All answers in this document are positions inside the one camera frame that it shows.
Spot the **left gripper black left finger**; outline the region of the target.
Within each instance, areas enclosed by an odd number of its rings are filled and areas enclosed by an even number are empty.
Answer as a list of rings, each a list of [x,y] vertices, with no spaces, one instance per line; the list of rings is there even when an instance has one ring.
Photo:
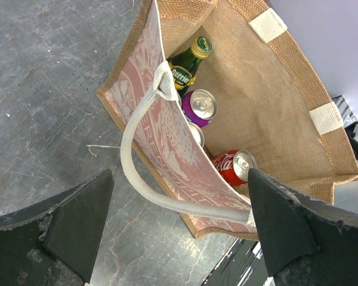
[[[0,216],[0,285],[90,282],[114,187],[106,169],[44,201]]]

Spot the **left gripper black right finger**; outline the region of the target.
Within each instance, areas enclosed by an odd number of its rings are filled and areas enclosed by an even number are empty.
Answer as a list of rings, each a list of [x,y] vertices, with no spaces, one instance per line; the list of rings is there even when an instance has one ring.
[[[258,169],[248,188],[267,273],[276,285],[358,285],[358,214]]]

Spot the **red cola can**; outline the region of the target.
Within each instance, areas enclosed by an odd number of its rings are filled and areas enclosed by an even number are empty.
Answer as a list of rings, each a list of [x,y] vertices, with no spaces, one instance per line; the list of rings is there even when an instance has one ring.
[[[257,168],[254,156],[245,150],[230,150],[211,158],[211,162],[222,178],[231,186],[247,184],[249,169]]]

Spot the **purple soda can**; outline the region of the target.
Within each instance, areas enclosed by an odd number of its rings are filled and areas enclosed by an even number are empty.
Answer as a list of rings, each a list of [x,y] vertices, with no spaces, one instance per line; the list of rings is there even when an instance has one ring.
[[[197,89],[182,97],[181,109],[189,122],[202,128],[212,122],[217,114],[218,104],[210,92]]]
[[[205,145],[205,137],[201,128],[192,122],[188,122],[188,124],[195,141],[200,145],[201,148],[203,148]]]

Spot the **green glass bottle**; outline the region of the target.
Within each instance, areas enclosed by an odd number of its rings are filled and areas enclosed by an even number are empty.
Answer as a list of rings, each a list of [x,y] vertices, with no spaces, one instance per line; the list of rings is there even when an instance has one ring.
[[[174,78],[174,86],[181,98],[194,84],[201,62],[210,55],[211,51],[211,41],[207,37],[200,36],[188,49],[167,59]]]

